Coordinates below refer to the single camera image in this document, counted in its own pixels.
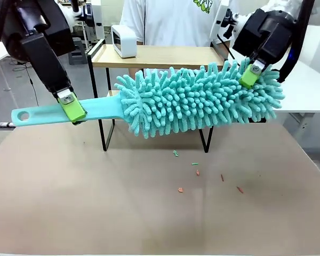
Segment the teal handle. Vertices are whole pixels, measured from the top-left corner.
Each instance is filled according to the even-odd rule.
[[[120,94],[113,97],[80,100],[79,102],[87,111],[86,117],[80,121],[124,119]],[[15,109],[12,111],[11,117],[13,124],[16,126],[70,122],[60,104]]]

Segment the table surface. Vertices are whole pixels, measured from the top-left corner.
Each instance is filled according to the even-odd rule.
[[[4,44],[0,42],[0,60],[7,56],[9,56],[9,53],[7,52]]]
[[[244,59],[235,50],[231,51],[238,61]],[[287,55],[274,68],[280,69],[286,58]],[[286,98],[281,101],[282,108],[276,109],[277,112],[320,113],[320,73],[310,66],[298,61],[282,88]]]
[[[98,138],[92,121],[0,145],[0,253],[320,254],[320,172],[280,125],[218,128],[208,154],[197,131]]]
[[[217,55],[212,47],[175,46],[161,47],[138,45],[135,58],[122,59],[112,44],[105,44],[92,59],[94,67],[109,68],[193,68],[207,66],[217,62],[223,66],[224,60]]]

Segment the wooden shelf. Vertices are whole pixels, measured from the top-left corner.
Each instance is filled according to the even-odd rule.
[[[122,59],[112,44],[105,44],[92,58],[94,67],[105,68],[191,68],[199,69],[216,62],[223,66],[224,59],[212,47],[138,45],[138,55]]]

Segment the green gripper pad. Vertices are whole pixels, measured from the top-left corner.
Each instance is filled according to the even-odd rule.
[[[59,104],[62,106],[62,109],[64,110],[65,114],[69,117],[71,122],[76,122],[81,119],[83,119],[86,116],[86,111],[78,101],[77,97],[74,93],[72,93],[74,97],[74,101],[68,104],[63,104],[60,102],[60,99],[58,98]]]
[[[251,72],[251,66],[252,65],[249,65],[247,67],[247,69],[245,70],[245,72],[239,80],[239,82],[247,89],[251,89],[256,83],[257,79],[260,77],[260,75],[256,75],[253,72]]]

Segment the black cable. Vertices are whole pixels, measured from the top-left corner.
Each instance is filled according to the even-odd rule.
[[[222,40],[222,38],[220,38],[220,36],[217,34],[217,38],[219,39],[219,41],[224,45],[224,47],[226,48],[226,50],[230,53],[231,57],[236,60],[235,56],[231,53],[229,47],[226,45],[226,43]]]
[[[28,69],[27,69],[27,67],[26,67],[26,64],[25,64],[25,68],[26,68],[26,72],[27,72],[28,78],[30,78],[30,84],[32,85],[32,88],[33,88],[33,91],[34,91],[34,96],[36,97],[37,106],[39,107],[39,102],[38,102],[37,93],[36,93],[36,90],[34,89],[33,82],[32,82],[32,79],[31,79],[31,77],[30,77],[30,74],[28,73]]]

